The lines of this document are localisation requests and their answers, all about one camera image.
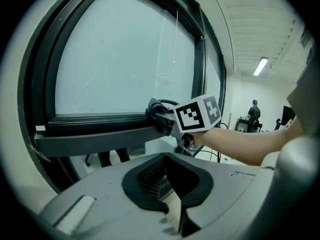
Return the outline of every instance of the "chair leg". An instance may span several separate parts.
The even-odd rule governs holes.
[[[87,154],[86,157],[85,157],[85,160],[84,160],[85,165],[88,166],[88,167],[90,166],[90,163],[88,162],[89,157],[90,157],[90,154]]]

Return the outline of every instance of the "ceiling light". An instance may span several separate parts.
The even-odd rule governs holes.
[[[268,58],[261,58],[260,63],[258,65],[258,67],[256,68],[256,70],[254,71],[253,75],[258,76],[260,74],[260,72],[264,69],[267,62],[268,62]]]

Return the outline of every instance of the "forearm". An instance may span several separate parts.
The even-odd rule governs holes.
[[[221,128],[193,132],[195,142],[248,165],[261,165],[266,155],[280,151],[290,140],[300,136],[299,122],[288,129],[263,133],[243,133]]]

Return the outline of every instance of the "window frame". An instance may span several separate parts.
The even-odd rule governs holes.
[[[28,151],[33,158],[36,153],[50,158],[51,161],[56,160],[65,172],[68,171],[65,167],[70,168],[72,165],[68,161],[63,162],[63,158],[106,151],[106,142],[118,143],[119,138],[128,138],[132,131],[140,133],[144,137],[144,139],[140,138],[143,142],[165,136],[157,129],[155,122],[143,112],[117,115],[110,113],[56,115],[55,87],[60,59],[75,25],[94,1],[57,0],[32,35],[20,68],[18,114]],[[174,17],[178,11],[178,21],[194,37],[194,76],[190,98],[204,94],[206,17],[200,5],[195,0],[150,1],[167,10]],[[220,94],[220,109],[223,108],[221,104],[224,99],[225,95]],[[133,138],[129,143],[133,146],[139,144],[139,141],[141,142],[139,138]],[[177,149],[176,152],[183,153],[183,150]],[[55,170],[49,173],[51,175],[47,175],[51,165],[46,164],[47,162],[41,158],[39,160],[41,165],[37,162],[36,166],[50,183],[48,176],[51,178]],[[67,178],[73,184],[77,176],[67,175]]]

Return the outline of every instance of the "ceiling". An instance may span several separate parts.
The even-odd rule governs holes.
[[[261,78],[294,84],[303,72],[313,38],[287,0],[196,0],[217,36],[228,71],[252,76],[261,57]]]

